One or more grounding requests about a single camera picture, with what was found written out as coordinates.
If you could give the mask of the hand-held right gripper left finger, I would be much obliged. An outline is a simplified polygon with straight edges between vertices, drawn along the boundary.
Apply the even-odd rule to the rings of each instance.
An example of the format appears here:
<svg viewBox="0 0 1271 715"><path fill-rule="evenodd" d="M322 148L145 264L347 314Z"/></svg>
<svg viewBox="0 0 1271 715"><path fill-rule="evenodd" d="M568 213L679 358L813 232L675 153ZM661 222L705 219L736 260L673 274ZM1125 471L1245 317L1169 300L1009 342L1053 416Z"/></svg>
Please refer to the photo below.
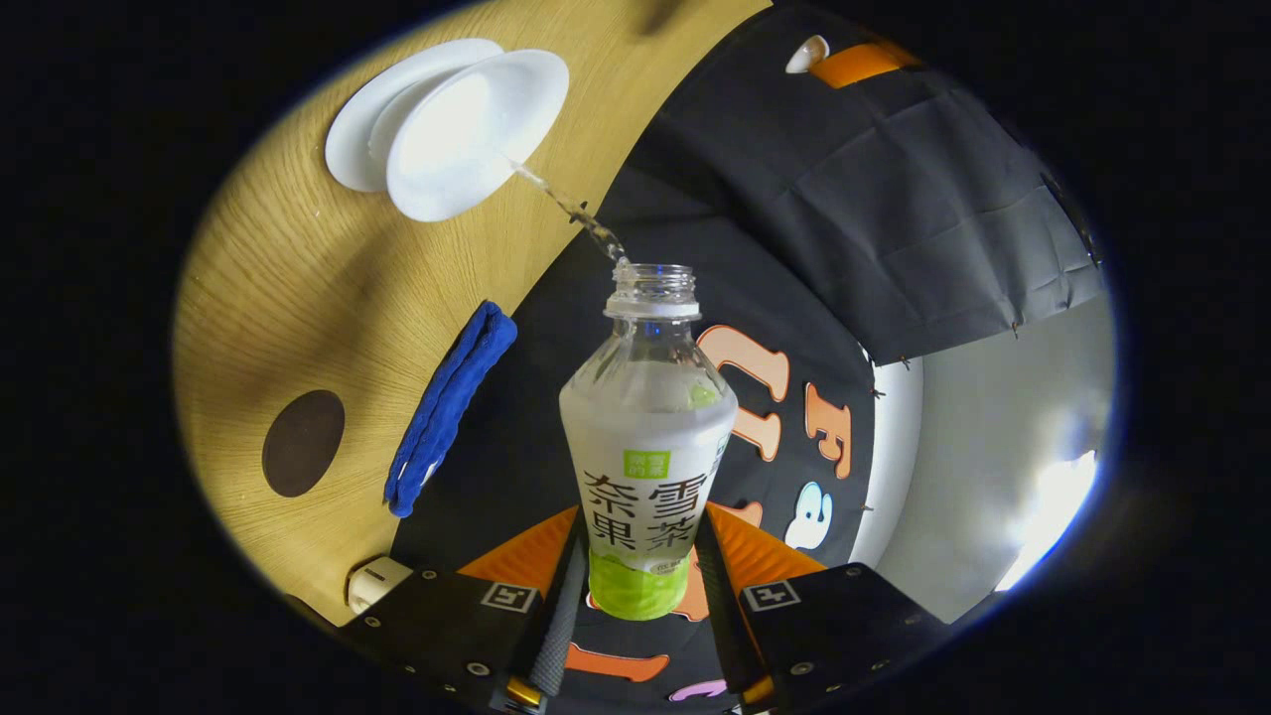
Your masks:
<svg viewBox="0 0 1271 715"><path fill-rule="evenodd" d="M338 640L477 714L545 714L561 693L587 556L577 507L461 569L407 570Z"/></svg>

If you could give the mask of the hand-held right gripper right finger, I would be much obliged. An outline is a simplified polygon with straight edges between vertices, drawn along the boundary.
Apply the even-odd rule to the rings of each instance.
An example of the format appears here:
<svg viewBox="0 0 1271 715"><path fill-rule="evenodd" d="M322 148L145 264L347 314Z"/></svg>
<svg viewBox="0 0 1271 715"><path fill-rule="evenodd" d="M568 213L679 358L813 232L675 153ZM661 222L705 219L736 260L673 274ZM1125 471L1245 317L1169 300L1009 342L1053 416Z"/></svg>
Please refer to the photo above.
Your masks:
<svg viewBox="0 0 1271 715"><path fill-rule="evenodd" d="M872 566L825 566L716 503L695 547L719 665L745 714L840 712L952 638Z"/></svg>

